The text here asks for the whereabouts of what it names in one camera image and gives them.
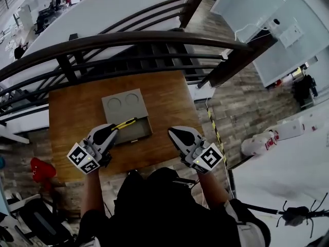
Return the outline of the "wooden table with black legs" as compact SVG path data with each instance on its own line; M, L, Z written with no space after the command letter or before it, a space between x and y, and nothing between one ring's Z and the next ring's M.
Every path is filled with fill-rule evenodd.
M84 174L67 158L75 143L91 129L106 123L101 99L140 89L152 128L150 137L116 146L112 160L101 170L114 175L171 160L178 151L168 136L172 126L202 130L196 107L180 71L139 74L88 82L49 94L49 132L53 163L61 182L83 179Z

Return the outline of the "slim dark wooden newel post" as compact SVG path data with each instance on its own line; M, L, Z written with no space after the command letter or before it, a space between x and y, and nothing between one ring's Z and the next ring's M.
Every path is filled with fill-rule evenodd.
M181 15L179 16L180 28L186 28L193 14L196 12L202 0L187 0Z

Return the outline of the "yellow pen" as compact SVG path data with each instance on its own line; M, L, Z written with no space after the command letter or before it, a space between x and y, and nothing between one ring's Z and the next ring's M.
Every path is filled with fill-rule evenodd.
M137 118L134 117L134 118L132 118L132 119L130 119L130 120L127 120L127 121L125 121L125 122L123 122L123 123L121 123L121 124L116 125L115 127L112 128L112 131L113 131L113 130L120 130L120 129L122 129L122 128L125 128L125 127L127 127L127 126L129 126L129 125L134 124L136 121L137 121Z

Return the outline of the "grey drawer box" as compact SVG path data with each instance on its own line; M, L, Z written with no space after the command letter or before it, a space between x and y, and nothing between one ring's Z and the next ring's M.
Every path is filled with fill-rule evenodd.
M115 144L132 143L152 135L152 128L140 89L103 97L106 121L119 125L131 119L136 121L118 131Z

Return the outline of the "white plastic bag red print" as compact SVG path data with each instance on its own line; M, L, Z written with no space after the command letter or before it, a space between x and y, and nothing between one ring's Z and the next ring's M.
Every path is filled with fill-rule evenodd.
M277 131L267 131L246 139L241 144L241 152L246 156L261 155L278 144Z

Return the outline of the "white cabinet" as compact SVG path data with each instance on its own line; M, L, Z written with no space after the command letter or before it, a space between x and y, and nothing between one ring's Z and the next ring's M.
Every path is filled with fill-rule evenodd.
M34 18L28 4L21 6L18 11L24 30L29 30L34 25Z

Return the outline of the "person's black clothing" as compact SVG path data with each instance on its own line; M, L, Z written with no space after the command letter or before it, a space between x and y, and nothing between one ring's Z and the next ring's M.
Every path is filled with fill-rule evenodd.
M213 173L199 174L206 206L163 167L147 178L133 170L107 217L98 170L85 177L74 247L269 247L268 226L230 197Z

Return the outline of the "black coat rack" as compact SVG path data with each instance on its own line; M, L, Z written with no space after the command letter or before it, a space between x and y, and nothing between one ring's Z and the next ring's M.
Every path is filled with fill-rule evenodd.
M313 209L313 206L316 203L316 200L313 202L312 206L309 209L309 214L307 215L306 218L306 224L308 225L309 222L311 222L312 224L312 228L310 231L310 238L313 237L313 231L314 231L314 218L322 218L322 217L327 217L329 218L329 209L323 209L323 210L319 210L319 208L322 206L323 202L325 201L326 197L329 195L329 193L327 192L325 194L325 196L323 197L321 203L318 205L318 207L316 209ZM265 207L260 207L260 206L255 206L255 205L250 205L250 204L245 204L244 205L251 210L255 210L255 211L259 211L259 212L263 212L263 213L267 213L267 214L273 214L273 215L280 215L276 227L279 226L279 222L282 219L283 214L285 213L285 211L287 210L287 208L285 208L287 201L284 202L283 206L282 206L282 210L278 210L278 209L271 209L271 208L265 208Z

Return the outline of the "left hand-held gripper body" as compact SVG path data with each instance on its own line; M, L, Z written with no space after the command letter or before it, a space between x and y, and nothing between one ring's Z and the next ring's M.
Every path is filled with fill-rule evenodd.
M90 135L75 143L67 158L82 173L89 174L100 167L106 167L112 159L109 152L113 146L113 137L107 138L103 143L97 144Z

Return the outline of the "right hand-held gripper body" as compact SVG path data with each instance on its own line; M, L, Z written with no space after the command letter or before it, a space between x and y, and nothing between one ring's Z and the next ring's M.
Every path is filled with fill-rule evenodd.
M181 161L197 172L206 174L211 172L221 161L223 155L215 145L209 143L204 137Z

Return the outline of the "clothes rack with garments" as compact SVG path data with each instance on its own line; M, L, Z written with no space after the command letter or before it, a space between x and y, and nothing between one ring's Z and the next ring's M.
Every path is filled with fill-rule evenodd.
M71 0L53 0L52 3L55 11L71 6Z

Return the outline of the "white wall panel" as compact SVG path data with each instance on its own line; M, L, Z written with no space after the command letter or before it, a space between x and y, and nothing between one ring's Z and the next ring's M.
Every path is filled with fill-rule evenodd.
M302 29L298 24L293 24L282 32L279 36L279 40L285 48L290 47L297 40L299 40L304 35Z

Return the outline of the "black office chair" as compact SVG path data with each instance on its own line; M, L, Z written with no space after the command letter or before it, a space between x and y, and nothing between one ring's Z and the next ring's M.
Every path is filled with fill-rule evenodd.
M17 225L14 227L28 246L33 245L32 238L48 247L72 247L74 238L62 224L55 202L44 200L40 194L26 199L8 199L9 213L18 213L25 225L30 229L24 233Z

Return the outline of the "black metal railing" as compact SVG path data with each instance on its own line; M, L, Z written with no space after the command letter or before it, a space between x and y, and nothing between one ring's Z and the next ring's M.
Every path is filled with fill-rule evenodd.
M220 41L213 39L210 36L201 36L194 33L178 31L140 30L113 33L103 32L95 36L74 39L40 49L4 67L0 70L0 82L26 69L32 68L47 61L57 60L60 63L60 67L56 68L52 72L38 75L1 91L0 97L17 89L21 89L24 86L61 74L67 75L70 81L76 81L75 71L82 68L87 68L89 66L95 66L95 64L84 60L81 64L75 65L69 60L72 56L74 56L74 54L80 54L84 56L92 50L99 51L109 47L161 42L181 42L184 44L212 46L233 50L252 50L252 47L248 44L239 43L232 40Z

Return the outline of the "person's left forearm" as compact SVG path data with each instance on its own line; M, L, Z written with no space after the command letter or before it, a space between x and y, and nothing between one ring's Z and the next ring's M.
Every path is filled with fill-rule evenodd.
M87 174L84 180L81 217L83 217L89 210L97 210L100 213L105 214L99 169Z

